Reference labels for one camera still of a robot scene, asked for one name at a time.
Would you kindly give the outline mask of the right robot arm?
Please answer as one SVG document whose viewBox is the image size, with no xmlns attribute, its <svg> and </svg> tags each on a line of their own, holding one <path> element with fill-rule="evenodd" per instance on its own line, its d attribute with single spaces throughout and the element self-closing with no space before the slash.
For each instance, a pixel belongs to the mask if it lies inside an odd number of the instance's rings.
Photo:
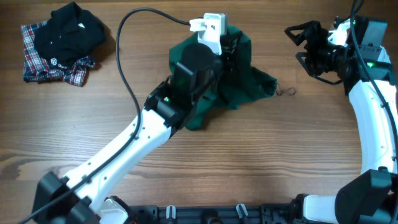
<svg viewBox="0 0 398 224">
<path fill-rule="evenodd" d="M 303 195 L 298 217 L 310 223 L 397 222 L 397 80 L 382 46 L 387 22 L 356 16 L 286 28 L 303 52 L 309 76 L 335 72 L 354 109 L 361 143 L 361 173 L 336 195 Z"/>
</svg>

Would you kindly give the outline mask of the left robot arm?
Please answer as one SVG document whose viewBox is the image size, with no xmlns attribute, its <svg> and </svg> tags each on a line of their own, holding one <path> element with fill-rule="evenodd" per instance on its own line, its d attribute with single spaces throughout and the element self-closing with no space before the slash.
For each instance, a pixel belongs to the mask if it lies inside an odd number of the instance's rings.
<svg viewBox="0 0 398 224">
<path fill-rule="evenodd" d="M 218 34 L 211 49 L 197 32 L 177 46 L 172 74 L 137 109 L 132 123 L 84 164 L 58 177 L 49 172 L 37 184 L 30 220 L 36 223 L 135 223 L 111 191 L 154 149 L 184 128 L 236 71 L 243 34 Z"/>
</svg>

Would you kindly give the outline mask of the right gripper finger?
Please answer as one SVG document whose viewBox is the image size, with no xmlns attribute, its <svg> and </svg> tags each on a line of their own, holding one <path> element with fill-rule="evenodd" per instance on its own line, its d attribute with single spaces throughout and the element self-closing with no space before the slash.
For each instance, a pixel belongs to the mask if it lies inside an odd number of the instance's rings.
<svg viewBox="0 0 398 224">
<path fill-rule="evenodd" d="M 316 36 L 320 28 L 318 21 L 309 21 L 297 26 L 290 26 L 285 29 L 285 34 L 296 45 L 299 46 L 304 40 Z"/>
<path fill-rule="evenodd" d="M 317 78 L 323 73 L 308 52 L 298 52 L 295 57 L 310 77 Z"/>
</svg>

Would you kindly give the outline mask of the dark green shorts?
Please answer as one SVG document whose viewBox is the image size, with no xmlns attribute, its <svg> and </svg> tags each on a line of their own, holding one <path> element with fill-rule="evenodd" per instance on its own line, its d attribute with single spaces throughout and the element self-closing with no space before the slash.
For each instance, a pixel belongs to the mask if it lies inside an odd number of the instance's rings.
<svg viewBox="0 0 398 224">
<path fill-rule="evenodd" d="M 294 87 L 282 89 L 276 78 L 251 65 L 251 39 L 239 28 L 229 25 L 224 40 L 231 40 L 237 45 L 237 49 L 233 50 L 232 65 L 229 66 L 232 71 L 223 75 L 217 86 L 210 88 L 198 101 L 195 115 L 185 125 L 190 131 L 203 129 L 205 120 L 214 110 L 236 110 L 245 103 L 275 95 L 292 96 L 297 92 Z"/>
</svg>

